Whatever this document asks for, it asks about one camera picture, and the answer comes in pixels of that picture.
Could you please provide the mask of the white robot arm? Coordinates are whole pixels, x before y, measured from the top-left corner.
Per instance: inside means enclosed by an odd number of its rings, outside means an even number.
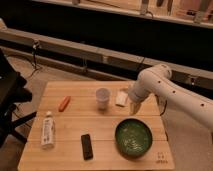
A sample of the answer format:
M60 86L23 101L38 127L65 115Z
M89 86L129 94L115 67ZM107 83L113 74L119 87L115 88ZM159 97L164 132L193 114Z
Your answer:
M172 70L158 64L142 70L129 87L130 114L136 114L150 93L171 101L194 120L213 132L213 100L182 88L170 81Z

